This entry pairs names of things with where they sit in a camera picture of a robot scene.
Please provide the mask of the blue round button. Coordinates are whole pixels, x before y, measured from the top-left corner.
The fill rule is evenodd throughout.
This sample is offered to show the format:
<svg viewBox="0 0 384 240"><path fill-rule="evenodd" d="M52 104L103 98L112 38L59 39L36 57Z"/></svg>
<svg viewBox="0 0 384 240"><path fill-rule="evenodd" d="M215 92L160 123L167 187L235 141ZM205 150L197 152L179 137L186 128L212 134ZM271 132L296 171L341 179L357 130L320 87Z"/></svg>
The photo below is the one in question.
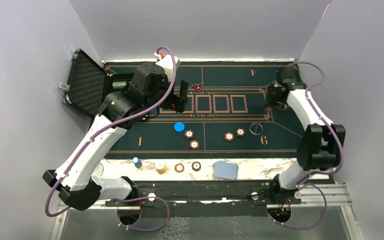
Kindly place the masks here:
<svg viewBox="0 0 384 240"><path fill-rule="evenodd" d="M185 130L185 125L183 122L176 122L173 128L176 132L182 132Z"/></svg>

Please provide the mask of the red poker chip stack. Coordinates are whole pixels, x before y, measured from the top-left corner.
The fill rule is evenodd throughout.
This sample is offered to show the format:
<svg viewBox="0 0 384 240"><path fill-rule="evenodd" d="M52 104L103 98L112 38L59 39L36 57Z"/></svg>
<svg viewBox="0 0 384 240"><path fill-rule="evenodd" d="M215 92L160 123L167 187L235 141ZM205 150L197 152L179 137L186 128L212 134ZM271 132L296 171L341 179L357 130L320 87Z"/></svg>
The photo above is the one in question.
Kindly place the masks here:
<svg viewBox="0 0 384 240"><path fill-rule="evenodd" d="M182 163L178 163L174 166L174 170L177 173L182 173L185 170L185 166Z"/></svg>

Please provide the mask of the brown poker chip stack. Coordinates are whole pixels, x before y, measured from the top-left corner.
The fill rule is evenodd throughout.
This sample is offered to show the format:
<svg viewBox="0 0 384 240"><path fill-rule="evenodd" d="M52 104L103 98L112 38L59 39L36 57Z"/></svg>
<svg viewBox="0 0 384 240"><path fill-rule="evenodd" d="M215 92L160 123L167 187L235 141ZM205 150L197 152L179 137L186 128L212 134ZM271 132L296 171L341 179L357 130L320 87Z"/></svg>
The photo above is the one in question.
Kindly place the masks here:
<svg viewBox="0 0 384 240"><path fill-rule="evenodd" d="M199 171L201 169L202 165L201 165L200 162L195 161L195 162L192 163L191 167L192 167L193 171L197 172L197 171Z"/></svg>

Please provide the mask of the white round button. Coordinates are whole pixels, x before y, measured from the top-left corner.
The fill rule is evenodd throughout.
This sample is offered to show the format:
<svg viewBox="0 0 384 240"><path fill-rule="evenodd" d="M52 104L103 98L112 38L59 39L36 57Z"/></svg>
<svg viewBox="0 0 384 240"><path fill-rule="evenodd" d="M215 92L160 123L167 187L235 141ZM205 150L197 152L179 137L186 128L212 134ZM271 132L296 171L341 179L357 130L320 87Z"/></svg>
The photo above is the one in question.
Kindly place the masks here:
<svg viewBox="0 0 384 240"><path fill-rule="evenodd" d="M264 127L259 122L253 122L249 126L249 131L250 131L251 134L258 136L258 135L261 135L263 133Z"/></svg>

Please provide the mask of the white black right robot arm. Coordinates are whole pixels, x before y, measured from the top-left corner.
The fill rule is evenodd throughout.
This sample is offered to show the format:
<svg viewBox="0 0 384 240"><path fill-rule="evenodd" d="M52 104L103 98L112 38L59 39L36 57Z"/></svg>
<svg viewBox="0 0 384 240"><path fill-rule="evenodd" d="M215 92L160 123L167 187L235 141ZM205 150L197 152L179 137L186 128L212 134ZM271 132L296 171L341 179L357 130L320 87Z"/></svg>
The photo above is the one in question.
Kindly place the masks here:
<svg viewBox="0 0 384 240"><path fill-rule="evenodd" d="M268 196L272 202L280 204L292 197L312 175L332 175L340 170L346 129L321 111L304 83L269 85L265 108L292 109L304 129L295 162L269 183Z"/></svg>

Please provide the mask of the blue playing card deck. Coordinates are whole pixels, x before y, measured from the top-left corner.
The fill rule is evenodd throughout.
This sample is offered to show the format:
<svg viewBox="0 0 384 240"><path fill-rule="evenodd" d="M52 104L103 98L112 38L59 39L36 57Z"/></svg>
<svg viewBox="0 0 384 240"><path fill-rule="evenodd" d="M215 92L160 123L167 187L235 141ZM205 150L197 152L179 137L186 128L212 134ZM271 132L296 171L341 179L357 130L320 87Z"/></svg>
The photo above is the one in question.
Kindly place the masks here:
<svg viewBox="0 0 384 240"><path fill-rule="evenodd" d="M239 166L236 163L217 161L213 167L213 175L216 178L236 180Z"/></svg>

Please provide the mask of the red triangular dealer button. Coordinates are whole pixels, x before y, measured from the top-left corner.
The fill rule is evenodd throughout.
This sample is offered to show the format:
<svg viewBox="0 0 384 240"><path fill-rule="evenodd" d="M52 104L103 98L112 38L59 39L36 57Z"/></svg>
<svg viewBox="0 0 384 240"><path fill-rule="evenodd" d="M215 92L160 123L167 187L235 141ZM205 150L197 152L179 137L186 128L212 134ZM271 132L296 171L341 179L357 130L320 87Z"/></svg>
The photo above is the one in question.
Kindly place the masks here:
<svg viewBox="0 0 384 240"><path fill-rule="evenodd" d="M203 84L202 83L194 83L191 86L196 90L197 93L200 93L202 90Z"/></svg>

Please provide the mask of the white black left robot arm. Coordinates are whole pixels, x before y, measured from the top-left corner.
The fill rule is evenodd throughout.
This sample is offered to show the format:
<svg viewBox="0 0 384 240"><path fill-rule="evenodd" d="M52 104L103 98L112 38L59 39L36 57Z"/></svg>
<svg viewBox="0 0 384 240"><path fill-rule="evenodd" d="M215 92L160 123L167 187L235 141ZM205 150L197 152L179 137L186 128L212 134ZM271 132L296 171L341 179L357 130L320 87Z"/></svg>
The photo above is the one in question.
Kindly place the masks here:
<svg viewBox="0 0 384 240"><path fill-rule="evenodd" d="M91 128L71 156L59 168L43 174L63 203L79 211L99 200L119 199L127 206L135 203L137 191L128 177L105 179L93 173L110 148L150 111L185 110L188 83L182 81L180 94L174 94L179 64L178 58L169 57L144 62L123 89L104 98Z"/></svg>

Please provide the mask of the yellow poker chip stack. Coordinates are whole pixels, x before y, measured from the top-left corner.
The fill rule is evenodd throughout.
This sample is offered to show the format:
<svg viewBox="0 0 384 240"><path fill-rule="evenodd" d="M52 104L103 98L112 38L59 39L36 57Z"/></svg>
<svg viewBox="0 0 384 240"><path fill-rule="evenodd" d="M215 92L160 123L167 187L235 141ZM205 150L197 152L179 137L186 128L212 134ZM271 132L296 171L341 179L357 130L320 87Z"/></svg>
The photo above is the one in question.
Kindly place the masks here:
<svg viewBox="0 0 384 240"><path fill-rule="evenodd" d="M163 175L167 172L167 164L164 161L158 161L155 163L156 172Z"/></svg>

